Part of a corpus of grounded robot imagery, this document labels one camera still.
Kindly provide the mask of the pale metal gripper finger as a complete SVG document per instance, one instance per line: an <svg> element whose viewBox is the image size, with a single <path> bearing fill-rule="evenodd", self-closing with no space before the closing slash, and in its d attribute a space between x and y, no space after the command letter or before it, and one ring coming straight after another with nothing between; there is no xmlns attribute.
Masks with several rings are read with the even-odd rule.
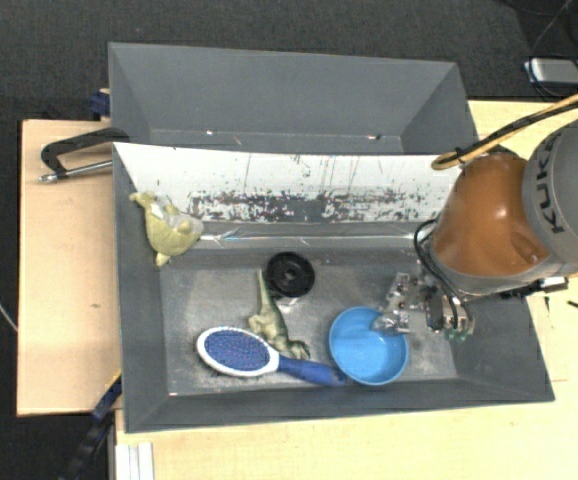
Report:
<svg viewBox="0 0 578 480"><path fill-rule="evenodd" d="M412 279L408 273L397 273L385 297L385 310L389 313L409 308Z"/></svg>
<svg viewBox="0 0 578 480"><path fill-rule="evenodd" d="M410 314L406 311L380 313L371 324L371 329L383 334L408 334L411 331Z"/></svg>

